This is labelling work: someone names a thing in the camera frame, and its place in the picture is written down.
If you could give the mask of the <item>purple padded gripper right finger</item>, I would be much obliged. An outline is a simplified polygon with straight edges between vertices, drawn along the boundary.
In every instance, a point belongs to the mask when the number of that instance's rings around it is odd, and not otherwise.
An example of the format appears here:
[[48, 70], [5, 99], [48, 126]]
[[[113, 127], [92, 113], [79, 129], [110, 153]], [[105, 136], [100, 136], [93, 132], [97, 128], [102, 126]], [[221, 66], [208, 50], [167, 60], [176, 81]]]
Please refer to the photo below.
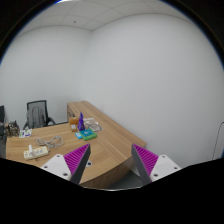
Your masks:
[[131, 154], [144, 185], [180, 170], [167, 155], [156, 155], [136, 144], [132, 145]]

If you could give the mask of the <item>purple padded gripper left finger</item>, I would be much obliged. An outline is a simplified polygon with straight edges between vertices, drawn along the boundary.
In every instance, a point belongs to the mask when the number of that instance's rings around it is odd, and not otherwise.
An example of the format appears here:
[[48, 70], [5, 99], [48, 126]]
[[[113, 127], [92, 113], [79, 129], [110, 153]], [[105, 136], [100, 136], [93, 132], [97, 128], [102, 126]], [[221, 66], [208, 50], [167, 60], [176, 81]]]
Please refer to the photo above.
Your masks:
[[90, 145], [86, 144], [66, 155], [56, 154], [42, 166], [42, 169], [74, 184], [79, 184], [90, 154]]

